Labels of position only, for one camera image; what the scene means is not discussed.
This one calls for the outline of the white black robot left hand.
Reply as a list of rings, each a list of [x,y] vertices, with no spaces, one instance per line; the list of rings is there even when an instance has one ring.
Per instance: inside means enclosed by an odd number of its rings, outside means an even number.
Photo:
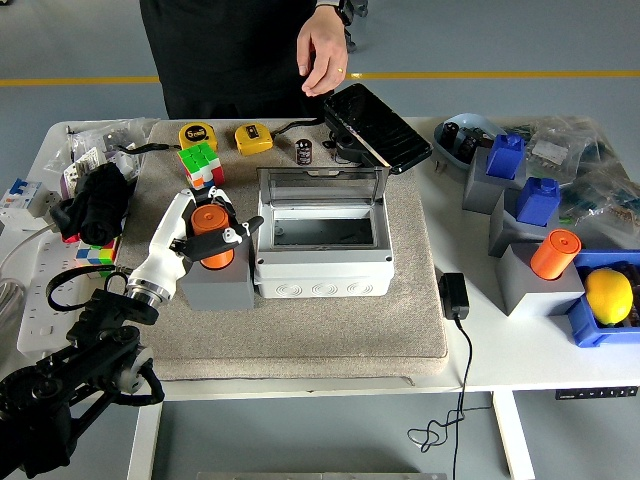
[[[230,215],[230,225],[197,235],[190,222],[191,215],[200,206],[221,206]],[[189,272],[194,262],[248,242],[263,222],[261,216],[238,222],[230,199],[215,186],[181,190],[156,228],[146,260],[129,275],[125,295],[159,307],[173,298],[178,280]]]

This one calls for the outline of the person's left hand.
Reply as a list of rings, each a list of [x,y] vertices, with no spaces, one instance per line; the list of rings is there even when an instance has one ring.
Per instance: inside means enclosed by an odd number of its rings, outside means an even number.
[[[335,2],[317,3],[298,34],[296,62],[307,97],[329,93],[345,80],[348,52],[337,7]]]

